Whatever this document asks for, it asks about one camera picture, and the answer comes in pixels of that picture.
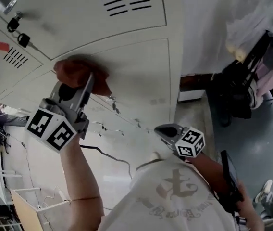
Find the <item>white wall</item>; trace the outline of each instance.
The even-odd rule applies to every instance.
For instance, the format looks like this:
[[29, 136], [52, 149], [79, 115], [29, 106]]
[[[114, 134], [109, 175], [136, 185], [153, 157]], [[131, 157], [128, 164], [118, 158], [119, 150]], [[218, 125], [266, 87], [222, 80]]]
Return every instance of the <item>white wall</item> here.
[[221, 72], [234, 59], [225, 49], [226, 21], [242, 18], [251, 0], [184, 0], [182, 75]]

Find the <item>pink clothing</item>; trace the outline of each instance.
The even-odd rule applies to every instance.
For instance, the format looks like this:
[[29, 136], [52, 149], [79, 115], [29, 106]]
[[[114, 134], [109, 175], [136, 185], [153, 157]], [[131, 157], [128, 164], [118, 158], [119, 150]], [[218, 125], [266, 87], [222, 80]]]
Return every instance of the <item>pink clothing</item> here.
[[257, 81], [257, 96], [261, 97], [273, 88], [273, 70], [269, 70], [261, 60], [256, 74], [259, 78]]

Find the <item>black handheld device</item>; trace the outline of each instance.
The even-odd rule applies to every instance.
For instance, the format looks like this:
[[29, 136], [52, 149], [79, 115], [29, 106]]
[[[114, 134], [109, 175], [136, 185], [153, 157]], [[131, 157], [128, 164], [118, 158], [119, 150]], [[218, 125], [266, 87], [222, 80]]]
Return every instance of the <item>black handheld device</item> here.
[[229, 187], [229, 194], [226, 196], [219, 196], [219, 202], [227, 212], [234, 213], [235, 211], [238, 211], [236, 203], [238, 201], [243, 201], [243, 196], [239, 191], [236, 169], [227, 151], [224, 150], [221, 152], [221, 158], [223, 177]]

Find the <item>brown cloth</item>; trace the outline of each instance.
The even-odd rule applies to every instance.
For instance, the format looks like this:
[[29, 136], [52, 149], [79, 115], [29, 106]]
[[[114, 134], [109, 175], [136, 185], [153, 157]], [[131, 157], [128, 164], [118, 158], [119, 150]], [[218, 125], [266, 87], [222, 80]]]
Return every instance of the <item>brown cloth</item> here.
[[84, 86], [92, 72], [94, 75], [92, 93], [101, 96], [110, 96], [112, 94], [106, 82], [109, 74], [99, 69], [98, 65], [91, 61], [84, 59], [61, 60], [54, 65], [53, 69], [58, 80], [71, 88]]

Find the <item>black bag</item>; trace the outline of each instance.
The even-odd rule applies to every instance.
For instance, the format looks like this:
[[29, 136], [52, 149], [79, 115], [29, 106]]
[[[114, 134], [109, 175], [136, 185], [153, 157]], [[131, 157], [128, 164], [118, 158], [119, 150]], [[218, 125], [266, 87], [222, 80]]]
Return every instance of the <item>black bag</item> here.
[[223, 127], [231, 124], [232, 117], [251, 118], [248, 89], [255, 76], [257, 63], [265, 54], [270, 41], [271, 38], [265, 33], [243, 63], [233, 61], [214, 79], [213, 88], [217, 94], [219, 117], [227, 117], [226, 121], [220, 119]]

